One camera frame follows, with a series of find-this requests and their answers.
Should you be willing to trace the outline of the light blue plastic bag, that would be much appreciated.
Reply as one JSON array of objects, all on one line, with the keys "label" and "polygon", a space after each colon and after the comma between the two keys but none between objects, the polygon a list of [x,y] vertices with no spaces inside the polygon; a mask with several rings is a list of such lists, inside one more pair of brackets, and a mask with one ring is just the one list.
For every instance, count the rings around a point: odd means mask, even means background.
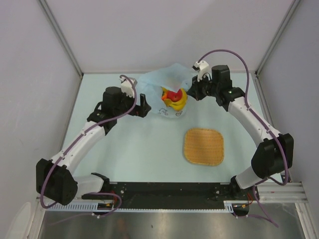
[{"label": "light blue plastic bag", "polygon": [[183,88],[186,92],[191,87],[194,74],[189,68],[178,63],[141,75],[138,78],[137,93],[146,95],[151,113],[168,118],[178,118],[185,114],[186,105],[181,111],[167,107],[161,100],[162,88],[177,92]]}]

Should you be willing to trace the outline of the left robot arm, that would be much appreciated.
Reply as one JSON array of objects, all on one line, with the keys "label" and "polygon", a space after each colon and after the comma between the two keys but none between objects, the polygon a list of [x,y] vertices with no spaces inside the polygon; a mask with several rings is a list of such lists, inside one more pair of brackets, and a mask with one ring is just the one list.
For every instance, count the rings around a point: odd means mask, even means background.
[{"label": "left robot arm", "polygon": [[36,190],[40,194],[42,207],[51,207],[45,204],[45,198],[51,199],[54,204],[68,205],[76,197],[112,197],[114,193],[108,177],[91,173],[75,178],[73,173],[91,148],[117,124],[119,118],[126,115],[144,118],[150,110],[145,94],[140,94],[139,98],[129,97],[119,87],[107,87],[102,101],[96,104],[74,141],[51,159],[38,161]]}]

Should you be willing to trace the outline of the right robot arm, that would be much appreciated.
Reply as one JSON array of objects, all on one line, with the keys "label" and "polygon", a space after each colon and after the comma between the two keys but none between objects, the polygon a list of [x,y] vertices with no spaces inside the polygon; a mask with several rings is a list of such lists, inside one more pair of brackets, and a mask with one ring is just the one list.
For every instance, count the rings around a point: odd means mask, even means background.
[{"label": "right robot arm", "polygon": [[197,75],[187,94],[197,101],[214,97],[246,129],[257,149],[251,165],[242,173],[232,177],[230,195],[241,200],[248,194],[248,188],[272,178],[272,175],[289,173],[293,163],[294,139],[282,134],[264,120],[247,100],[247,93],[233,87],[227,65],[210,67],[207,62],[195,62],[193,69]]}]

